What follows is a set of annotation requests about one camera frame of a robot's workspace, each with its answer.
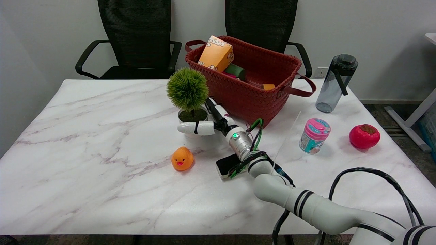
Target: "artificial plant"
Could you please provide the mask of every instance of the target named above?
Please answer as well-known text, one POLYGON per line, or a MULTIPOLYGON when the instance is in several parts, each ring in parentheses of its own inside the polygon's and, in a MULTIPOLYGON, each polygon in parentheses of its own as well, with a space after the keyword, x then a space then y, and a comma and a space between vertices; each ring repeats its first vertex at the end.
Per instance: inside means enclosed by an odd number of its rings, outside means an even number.
POLYGON ((207 117, 207 112, 201 109, 209 95, 206 83, 203 74, 190 68, 182 68, 170 76, 167 96, 173 105, 183 110, 179 115, 182 121, 195 122, 207 117))

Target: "plastic jar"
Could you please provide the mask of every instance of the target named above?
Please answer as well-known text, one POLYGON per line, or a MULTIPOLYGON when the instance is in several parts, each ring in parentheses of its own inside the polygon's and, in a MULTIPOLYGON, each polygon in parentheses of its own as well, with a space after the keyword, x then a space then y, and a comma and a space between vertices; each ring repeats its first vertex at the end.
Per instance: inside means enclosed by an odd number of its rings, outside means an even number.
POLYGON ((317 118, 309 119, 298 145, 304 152, 311 155, 316 154, 320 151, 330 131, 331 128, 327 122, 317 118))

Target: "chair backrest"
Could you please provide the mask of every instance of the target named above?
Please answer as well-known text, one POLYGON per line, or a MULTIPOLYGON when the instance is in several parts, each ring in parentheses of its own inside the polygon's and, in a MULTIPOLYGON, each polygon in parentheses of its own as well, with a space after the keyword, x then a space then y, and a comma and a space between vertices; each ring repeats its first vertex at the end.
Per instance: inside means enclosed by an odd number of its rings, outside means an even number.
POLYGON ((297 0, 225 0, 227 35, 284 53, 296 10, 297 0))
POLYGON ((171 0, 98 0, 98 3, 118 65, 168 67, 171 0))

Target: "label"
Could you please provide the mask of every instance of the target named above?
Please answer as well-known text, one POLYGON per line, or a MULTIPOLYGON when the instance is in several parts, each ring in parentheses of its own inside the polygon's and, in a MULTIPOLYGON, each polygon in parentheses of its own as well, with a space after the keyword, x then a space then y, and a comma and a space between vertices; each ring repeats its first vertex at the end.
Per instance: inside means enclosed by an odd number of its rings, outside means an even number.
POLYGON ((324 141, 325 140, 313 140, 307 136, 306 132, 303 132, 303 135, 301 136, 298 145, 304 152, 313 155, 320 151, 320 148, 324 144, 324 141))

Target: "plastic container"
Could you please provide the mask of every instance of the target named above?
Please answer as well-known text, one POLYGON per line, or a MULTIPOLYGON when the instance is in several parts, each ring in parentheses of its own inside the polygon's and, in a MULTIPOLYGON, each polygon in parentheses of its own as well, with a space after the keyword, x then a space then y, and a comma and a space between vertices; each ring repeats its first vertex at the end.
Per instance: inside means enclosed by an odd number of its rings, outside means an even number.
POLYGON ((356 58, 348 54, 333 57, 315 104, 318 110, 330 113, 342 95, 348 95, 346 87, 358 65, 356 58))
POLYGON ((317 118, 309 119, 298 145, 304 152, 311 155, 316 154, 320 151, 330 131, 331 128, 327 122, 317 118))

